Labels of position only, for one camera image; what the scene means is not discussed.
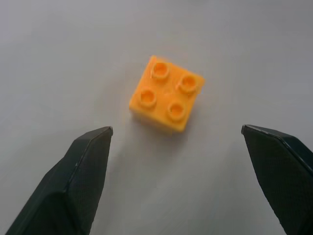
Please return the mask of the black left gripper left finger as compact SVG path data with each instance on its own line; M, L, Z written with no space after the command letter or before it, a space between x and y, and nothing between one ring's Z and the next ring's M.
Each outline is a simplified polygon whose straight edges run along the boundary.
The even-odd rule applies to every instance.
M73 141L42 178L8 235L88 235L104 187L113 128Z

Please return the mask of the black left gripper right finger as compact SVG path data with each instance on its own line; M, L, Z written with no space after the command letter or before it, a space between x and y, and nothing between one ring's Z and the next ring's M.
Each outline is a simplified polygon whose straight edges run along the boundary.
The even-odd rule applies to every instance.
M288 235L313 233L313 153L298 138L243 125L258 183Z

